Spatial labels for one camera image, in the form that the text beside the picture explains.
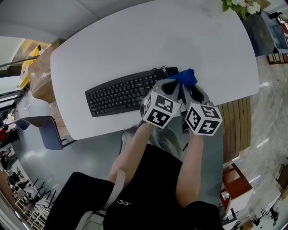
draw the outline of white table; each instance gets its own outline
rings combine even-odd
[[[201,0],[157,0],[112,14],[75,34],[51,56],[56,101],[70,135],[129,128],[139,111],[94,118],[85,91],[154,67],[193,68],[215,105],[255,94],[258,68],[249,37],[230,11],[211,19]]]

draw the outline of forearm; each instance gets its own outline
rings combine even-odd
[[[119,168],[125,172],[124,186],[130,183],[142,159],[152,129],[153,126],[149,123],[144,123],[138,128],[130,143],[113,163],[108,177],[109,181],[115,183]]]
[[[198,200],[201,183],[203,136],[189,131],[189,144],[178,176],[176,197],[182,207]]]

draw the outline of flower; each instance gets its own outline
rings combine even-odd
[[[245,7],[246,6],[245,0],[239,0],[239,5]]]
[[[232,4],[238,5],[239,4],[239,0],[232,0]]]
[[[247,4],[247,11],[250,14],[260,12],[260,5],[257,2],[253,2],[252,5]]]

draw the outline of white logo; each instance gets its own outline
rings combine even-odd
[[[128,203],[127,201],[120,200],[120,199],[117,199],[116,201],[118,202],[118,204],[123,204],[123,205],[129,205],[129,204],[131,204],[131,203]]]
[[[211,128],[211,123],[206,122],[206,127],[204,127],[203,129],[206,130],[207,133],[209,133],[210,131],[212,131],[214,128]]]

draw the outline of blue object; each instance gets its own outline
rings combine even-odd
[[[193,69],[184,70],[174,76],[168,77],[168,79],[175,79],[180,82],[180,84],[186,85],[187,88],[192,88],[197,83]]]

